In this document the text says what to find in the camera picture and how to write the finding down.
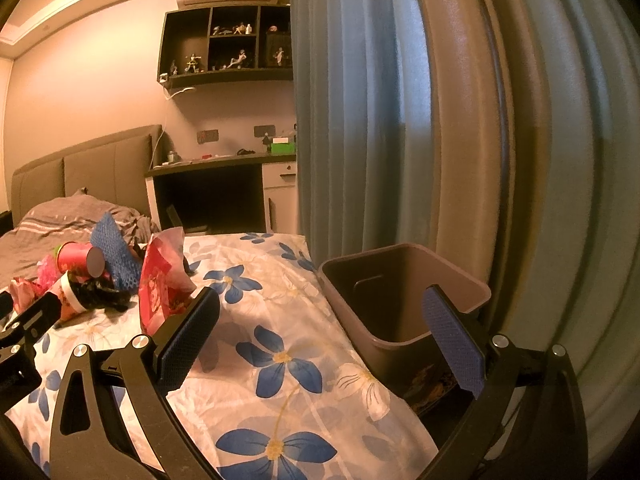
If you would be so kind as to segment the pink plastic bag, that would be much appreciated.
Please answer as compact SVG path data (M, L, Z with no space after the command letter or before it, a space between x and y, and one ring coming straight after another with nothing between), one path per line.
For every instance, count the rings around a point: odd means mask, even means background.
M61 277L58 265L52 255L46 255L37 262L37 274L32 280L12 278L8 293L13 302L13 311L23 313L36 300L42 297Z

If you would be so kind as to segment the white pink apple cup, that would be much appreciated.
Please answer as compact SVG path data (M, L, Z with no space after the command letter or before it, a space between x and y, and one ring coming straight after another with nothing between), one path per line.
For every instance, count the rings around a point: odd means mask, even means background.
M50 287L49 292L55 294L61 301L61 313L58 322L66 323L77 315L84 314L87 309L80 303L76 297L72 285L74 282L70 279L70 274L65 272Z

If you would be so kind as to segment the red paper cup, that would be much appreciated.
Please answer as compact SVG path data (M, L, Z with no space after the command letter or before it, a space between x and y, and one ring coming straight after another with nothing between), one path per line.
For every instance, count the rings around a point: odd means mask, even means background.
M91 243L66 242L56 248L54 261L61 273L99 278L105 271L103 252Z

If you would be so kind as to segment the blue foam net sleeve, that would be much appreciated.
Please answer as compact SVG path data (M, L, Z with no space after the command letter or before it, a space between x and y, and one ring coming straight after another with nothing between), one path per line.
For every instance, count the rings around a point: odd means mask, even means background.
M93 228L90 243L102 252L105 269L111 274L115 288L135 292L139 287L142 265L131 252L109 212Z

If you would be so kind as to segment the red snack bag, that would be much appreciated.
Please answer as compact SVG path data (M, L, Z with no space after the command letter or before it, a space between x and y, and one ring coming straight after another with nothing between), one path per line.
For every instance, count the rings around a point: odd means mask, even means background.
M168 318L186 310L195 285L184 270L181 226L154 233L146 245L139 282L142 332L153 336Z

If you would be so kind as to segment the brown plastic trash bin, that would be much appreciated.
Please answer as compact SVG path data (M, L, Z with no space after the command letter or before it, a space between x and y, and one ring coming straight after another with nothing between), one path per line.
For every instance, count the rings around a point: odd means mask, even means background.
M417 244L330 259L318 270L324 296L372 375L418 414L454 388L422 314L422 295L439 286L463 313L487 304L488 285Z

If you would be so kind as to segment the grey striped blanket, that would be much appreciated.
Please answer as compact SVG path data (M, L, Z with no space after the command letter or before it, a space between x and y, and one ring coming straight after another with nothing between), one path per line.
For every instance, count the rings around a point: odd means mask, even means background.
M32 208L17 226L1 237L1 289L12 278L32 280L37 276L37 262L65 242L85 243L103 215L108 212L129 245L145 244L160 229L137 209L99 200L77 192L57 197Z

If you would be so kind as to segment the floral white blue duvet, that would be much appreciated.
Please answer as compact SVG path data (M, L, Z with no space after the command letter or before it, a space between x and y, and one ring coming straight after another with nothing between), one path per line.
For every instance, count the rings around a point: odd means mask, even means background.
M190 236L191 282L220 317L168 396L226 479L413 479L436 445L363 364L296 235Z

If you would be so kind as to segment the dark desk with white cabinet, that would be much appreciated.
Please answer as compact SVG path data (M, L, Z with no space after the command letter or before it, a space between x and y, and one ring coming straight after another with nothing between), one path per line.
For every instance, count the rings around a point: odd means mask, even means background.
M249 154L157 166L146 175L151 214L161 228L188 233L298 232L293 154Z

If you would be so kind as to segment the green box on desk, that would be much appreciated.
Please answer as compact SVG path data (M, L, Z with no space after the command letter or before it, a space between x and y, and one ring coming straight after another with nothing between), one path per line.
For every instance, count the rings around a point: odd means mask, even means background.
M270 143L273 155L289 155L296 153L296 142L292 136L275 136Z

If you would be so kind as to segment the blue grey curtain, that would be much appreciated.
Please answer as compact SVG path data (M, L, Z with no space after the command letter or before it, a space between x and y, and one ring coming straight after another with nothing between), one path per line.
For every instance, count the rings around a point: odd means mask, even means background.
M565 344L593 479L639 474L639 0L291 0L300 224L422 243Z

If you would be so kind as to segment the dark wall shelf unit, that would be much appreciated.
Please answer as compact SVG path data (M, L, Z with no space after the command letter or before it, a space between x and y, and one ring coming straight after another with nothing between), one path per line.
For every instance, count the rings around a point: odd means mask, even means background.
M202 6L165 14L157 82L167 90L291 80L289 6Z

